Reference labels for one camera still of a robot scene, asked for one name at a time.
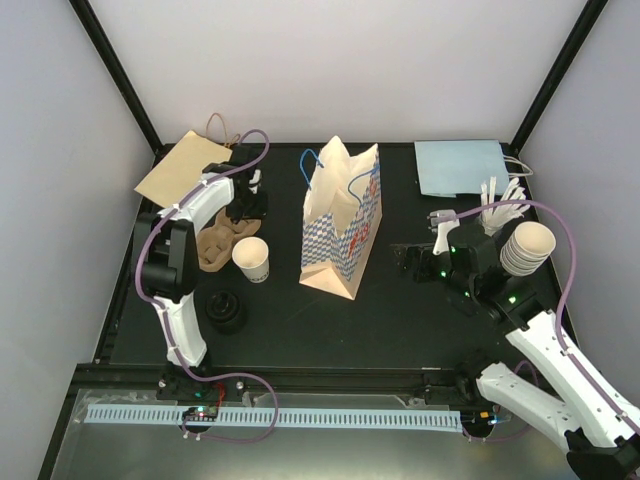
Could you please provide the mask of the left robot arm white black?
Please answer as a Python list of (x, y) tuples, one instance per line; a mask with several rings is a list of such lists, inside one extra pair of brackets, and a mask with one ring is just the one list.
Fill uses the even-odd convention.
[(207, 397), (214, 385), (235, 377), (262, 378), (245, 372), (214, 375), (194, 305), (199, 278), (196, 235), (221, 210), (232, 221), (261, 220), (267, 213), (267, 195), (260, 189), (258, 164), (269, 152), (264, 142), (238, 144), (231, 158), (207, 165), (197, 182), (178, 202), (143, 213), (134, 227), (136, 263), (132, 275), (138, 296), (150, 304), (166, 342), (166, 358), (179, 377), (179, 386), (193, 399)]

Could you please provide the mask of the blue checkered paper bag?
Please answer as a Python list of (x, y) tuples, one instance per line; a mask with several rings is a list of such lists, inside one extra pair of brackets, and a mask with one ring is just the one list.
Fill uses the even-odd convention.
[(353, 300), (382, 220), (379, 147), (353, 156), (334, 136), (318, 153), (305, 150), (299, 168), (307, 185), (299, 283)]

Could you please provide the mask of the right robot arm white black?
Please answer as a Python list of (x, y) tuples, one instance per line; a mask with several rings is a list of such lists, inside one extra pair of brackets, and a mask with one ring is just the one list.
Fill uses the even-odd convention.
[(457, 396), (510, 410), (551, 440), (581, 479), (638, 477), (638, 407), (593, 367), (528, 282), (503, 268), (495, 241), (480, 225), (455, 226), (445, 238), (445, 244), (392, 245), (400, 272), (444, 283), (452, 304), (468, 316), (488, 315), (553, 389), (547, 393), (503, 362), (475, 353), (457, 368)]

